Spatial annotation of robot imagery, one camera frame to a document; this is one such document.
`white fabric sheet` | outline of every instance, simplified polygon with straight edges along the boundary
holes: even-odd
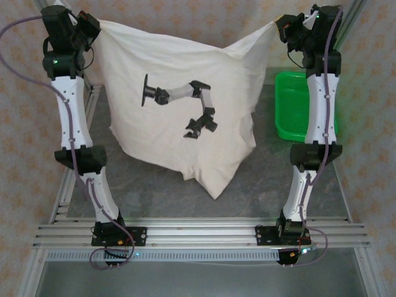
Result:
[[[130,156],[195,178],[216,199],[256,146],[251,113],[264,82],[273,22],[226,48],[101,21],[95,42],[111,111],[111,131]],[[189,120],[202,115],[197,98],[160,106],[148,85],[177,88],[192,80],[211,86],[215,132],[184,138]]]

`green basket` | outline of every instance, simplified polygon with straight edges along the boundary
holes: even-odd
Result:
[[[305,73],[281,72],[275,78],[275,126],[282,139],[304,142],[309,121],[309,90]],[[334,119],[335,133],[338,132]]]

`wall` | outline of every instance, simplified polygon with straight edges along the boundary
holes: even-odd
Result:
[[[368,1],[341,48],[336,162],[353,218],[365,222],[396,296],[396,23],[394,0]]]
[[[33,1],[0,1],[0,27],[37,15]],[[0,49],[18,71],[47,80],[40,21],[6,33]],[[39,223],[46,223],[63,169],[54,158],[60,123],[54,95],[0,66],[0,296],[14,296]]]

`purple cable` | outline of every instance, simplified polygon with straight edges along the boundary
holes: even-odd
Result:
[[[25,19],[20,19],[20,20],[16,20],[15,22],[9,23],[8,25],[6,25],[1,31],[0,31],[0,40],[3,37],[3,35],[13,26],[16,26],[18,24],[22,24],[22,23],[26,23],[29,22],[31,20],[40,20],[42,19],[42,16],[36,16],[36,17],[27,17]],[[88,179],[87,180],[87,184],[84,184],[84,181],[81,179],[80,175],[79,175],[79,171],[78,171],[78,166],[77,166],[77,157],[75,155],[75,148],[74,148],[74,135],[73,135],[73,120],[72,120],[72,111],[70,109],[70,105],[67,102],[66,98],[64,97],[64,95],[57,90],[56,88],[54,88],[52,85],[47,84],[45,82],[40,82],[39,80],[35,80],[35,79],[31,79],[30,77],[27,77],[19,72],[17,72],[14,68],[12,68],[7,62],[6,60],[3,58],[1,52],[0,52],[0,62],[2,62],[2,64],[8,69],[10,70],[13,74],[15,74],[17,77],[26,80],[28,82],[31,82],[33,84],[36,85],[41,85],[42,87],[46,87],[48,89],[50,89],[51,91],[53,91],[54,93],[56,93],[63,101],[63,103],[65,104],[66,110],[67,110],[67,116],[69,118],[69,135],[70,135],[70,146],[71,146],[71,154],[72,154],[72,162],[73,162],[73,168],[74,168],[74,174],[75,174],[75,180],[77,181],[77,185],[79,187],[79,189],[82,191],[82,194],[84,195],[84,197],[87,200],[90,200],[90,194],[89,194],[89,188],[88,188],[88,183],[91,183],[91,190],[92,190],[92,196],[93,199],[96,203],[96,205],[99,207],[99,209],[101,210],[101,212],[104,214],[104,216],[115,226],[117,226],[119,229],[121,229],[123,232],[125,232],[125,234],[127,234],[127,236],[129,237],[129,239],[131,240],[132,243],[132,252],[130,253],[130,255],[125,259],[124,262],[122,262],[121,264],[118,265],[118,267],[125,265],[126,263],[129,262],[129,260],[131,259],[131,257],[133,256],[134,253],[134,249],[135,249],[135,243],[133,240],[132,235],[124,228],[122,227],[119,223],[117,223],[115,220],[113,220],[104,210],[103,207],[100,205],[96,193],[95,193],[95,188],[94,185],[92,183],[92,179]],[[106,269],[110,269],[112,268],[112,266],[106,266],[106,267],[100,267],[97,266],[96,264],[94,265],[92,262],[92,257],[94,255],[94,253],[96,253],[97,251],[122,251],[120,249],[109,249],[107,247],[102,247],[99,249],[94,250],[91,253],[91,256],[89,258],[90,261],[90,265],[94,268],[94,269],[98,269],[98,270],[106,270]]]
[[[343,11],[343,7],[340,7],[340,9],[337,12],[337,16],[335,17],[335,19],[333,21],[333,24],[332,24],[332,26],[330,28],[329,35],[327,36],[327,39],[326,39],[325,49],[324,49],[324,87],[325,87],[325,99],[326,99],[326,109],[327,109],[326,110],[326,125],[325,125],[325,128],[324,128],[324,133],[325,133],[325,137],[324,137],[324,141],[325,141],[324,157],[323,157],[322,163],[321,163],[321,165],[319,167],[319,170],[317,171],[317,174],[316,174],[316,176],[315,176],[315,178],[314,178],[314,180],[312,182],[311,182],[311,175],[307,174],[307,182],[305,183],[305,187],[303,189],[303,198],[301,199],[301,204],[299,205],[299,216],[301,218],[303,226],[305,228],[307,228],[308,230],[313,230],[313,231],[319,232],[321,235],[323,235],[324,240],[325,240],[325,246],[324,246],[323,253],[318,258],[316,258],[316,259],[314,259],[312,261],[309,261],[307,263],[295,264],[294,266],[307,266],[307,265],[311,265],[313,263],[316,263],[316,262],[320,261],[326,255],[327,249],[329,248],[329,239],[327,238],[327,235],[322,230],[319,230],[319,229],[316,229],[316,228],[308,228],[307,227],[306,221],[304,220],[304,217],[303,217],[303,211],[304,211],[303,210],[303,205],[304,205],[304,201],[305,201],[306,194],[307,194],[307,191],[308,191],[308,186],[315,185],[316,181],[322,175],[322,173],[324,171],[324,167],[325,167],[326,162],[327,162],[327,158],[329,157],[329,137],[328,137],[328,134],[329,134],[329,124],[330,124],[330,90],[329,90],[329,79],[327,77],[327,74],[328,74],[328,71],[329,71],[327,63],[329,61],[330,42],[331,42],[334,30],[335,30],[335,26],[337,25],[337,22],[338,22],[338,20],[340,19],[341,15],[342,15],[342,11]]]
[[[95,187],[93,186],[93,180],[90,179],[90,178],[88,178],[87,181],[86,181],[87,187],[89,187],[89,185],[88,185],[89,183],[91,184],[92,197],[93,197],[95,203],[97,204],[97,206],[100,207],[100,206],[99,206],[100,204],[99,204],[99,201],[98,201],[96,192],[95,192]],[[127,264],[127,263],[129,262],[129,260],[131,259],[131,257],[133,256],[134,251],[135,251],[135,241],[134,241],[132,235],[130,234],[130,232],[128,232],[128,231],[127,231],[123,226],[121,226],[119,223],[117,223],[116,221],[114,221],[103,209],[102,209],[101,211],[102,211],[102,213],[105,215],[105,217],[106,217],[107,219],[109,219],[109,220],[110,220],[114,225],[116,225],[119,229],[123,230],[123,232],[124,232],[125,234],[127,234],[128,237],[129,237],[129,239],[131,240],[131,243],[132,243],[132,251],[131,251],[131,252],[129,253],[129,255],[126,257],[126,259],[124,260],[124,262],[122,262],[121,264],[117,264],[117,267],[120,268],[121,266],[124,266],[125,264]],[[96,264],[94,264],[94,261],[92,261],[92,257],[93,257],[93,255],[94,255],[94,253],[96,253],[96,252],[98,252],[98,251],[119,252],[119,251],[122,251],[122,250],[120,250],[120,249],[112,249],[112,248],[108,248],[108,247],[99,247],[98,249],[95,249],[95,250],[91,253],[91,255],[90,255],[90,257],[89,257],[89,264],[91,265],[91,267],[94,268],[94,269],[97,269],[97,270],[107,270],[107,269],[110,269],[111,266],[110,266],[110,267],[109,267],[109,266],[97,266]]]

